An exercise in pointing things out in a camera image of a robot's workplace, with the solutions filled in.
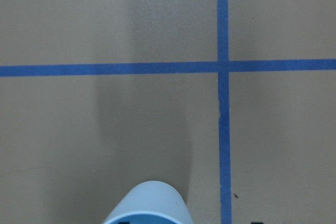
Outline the light blue cup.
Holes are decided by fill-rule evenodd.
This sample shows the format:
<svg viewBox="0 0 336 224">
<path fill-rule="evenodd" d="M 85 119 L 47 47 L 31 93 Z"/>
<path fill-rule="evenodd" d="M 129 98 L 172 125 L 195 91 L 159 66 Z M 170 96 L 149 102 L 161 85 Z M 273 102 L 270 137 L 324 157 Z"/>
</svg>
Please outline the light blue cup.
<svg viewBox="0 0 336 224">
<path fill-rule="evenodd" d="M 152 180 L 132 188 L 104 223 L 193 223 L 180 193 L 171 185 Z"/>
</svg>

